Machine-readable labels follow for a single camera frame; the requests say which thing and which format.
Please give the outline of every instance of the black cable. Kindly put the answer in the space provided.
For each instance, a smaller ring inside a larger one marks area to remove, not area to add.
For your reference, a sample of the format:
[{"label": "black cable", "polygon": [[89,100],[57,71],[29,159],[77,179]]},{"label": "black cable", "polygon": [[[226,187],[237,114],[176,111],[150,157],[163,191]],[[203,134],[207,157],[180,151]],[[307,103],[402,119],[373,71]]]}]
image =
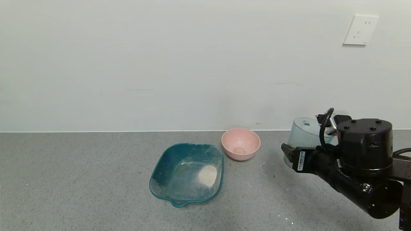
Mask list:
[{"label": "black cable", "polygon": [[323,121],[321,122],[321,128],[320,128],[320,134],[319,134],[320,143],[321,143],[321,147],[324,149],[326,154],[330,154],[330,151],[327,148],[326,141],[324,139],[324,133],[326,131],[327,122],[330,120],[333,112],[334,112],[334,108],[328,109],[328,111],[324,115]]},{"label": "black cable", "polygon": [[405,152],[411,152],[411,148],[403,148],[403,149],[397,150],[393,153],[393,156],[398,156]]}]

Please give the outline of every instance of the table surface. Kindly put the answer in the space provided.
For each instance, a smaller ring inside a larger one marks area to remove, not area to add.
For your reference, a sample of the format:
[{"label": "table surface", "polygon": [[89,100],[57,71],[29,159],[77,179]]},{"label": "table surface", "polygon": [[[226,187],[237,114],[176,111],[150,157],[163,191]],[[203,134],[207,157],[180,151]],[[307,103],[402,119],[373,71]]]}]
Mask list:
[{"label": "table surface", "polygon": [[[221,148],[222,132],[2,133],[3,231],[353,230],[396,231],[398,211],[373,219],[319,177],[283,161],[289,132],[257,132],[261,147],[245,162],[225,156],[224,182],[206,204],[175,208],[148,187],[175,143]],[[394,131],[394,149],[411,146]]]}]

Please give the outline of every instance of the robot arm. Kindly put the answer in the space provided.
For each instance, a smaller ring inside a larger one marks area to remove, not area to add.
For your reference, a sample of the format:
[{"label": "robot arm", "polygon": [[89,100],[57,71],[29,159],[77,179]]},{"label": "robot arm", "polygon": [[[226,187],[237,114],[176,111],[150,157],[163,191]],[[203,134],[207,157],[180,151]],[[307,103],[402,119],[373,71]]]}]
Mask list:
[{"label": "robot arm", "polygon": [[[282,144],[293,170],[319,176],[374,218],[389,217],[400,208],[399,229],[411,231],[411,158],[400,155],[411,148],[393,152],[388,121],[352,120],[333,111],[317,116],[321,146]],[[326,130],[337,135],[338,145],[325,144]]]}]

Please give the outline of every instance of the plastic basin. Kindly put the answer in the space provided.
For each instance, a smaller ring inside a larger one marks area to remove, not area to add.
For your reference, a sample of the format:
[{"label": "plastic basin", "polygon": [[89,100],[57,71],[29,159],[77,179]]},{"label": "plastic basin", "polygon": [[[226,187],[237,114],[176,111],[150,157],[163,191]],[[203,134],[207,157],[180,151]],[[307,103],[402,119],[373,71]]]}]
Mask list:
[{"label": "plastic basin", "polygon": [[150,179],[151,193],[175,207],[205,203],[221,188],[224,156],[210,144],[175,144],[163,153]]}]

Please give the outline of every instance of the pink bowl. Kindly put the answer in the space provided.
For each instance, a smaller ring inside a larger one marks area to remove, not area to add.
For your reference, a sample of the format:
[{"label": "pink bowl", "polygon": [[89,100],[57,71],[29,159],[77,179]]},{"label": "pink bowl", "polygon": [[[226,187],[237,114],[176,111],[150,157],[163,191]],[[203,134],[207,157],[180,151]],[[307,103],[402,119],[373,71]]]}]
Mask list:
[{"label": "pink bowl", "polygon": [[224,152],[235,160],[248,160],[260,148],[260,138],[252,130],[233,128],[226,131],[221,137]]}]

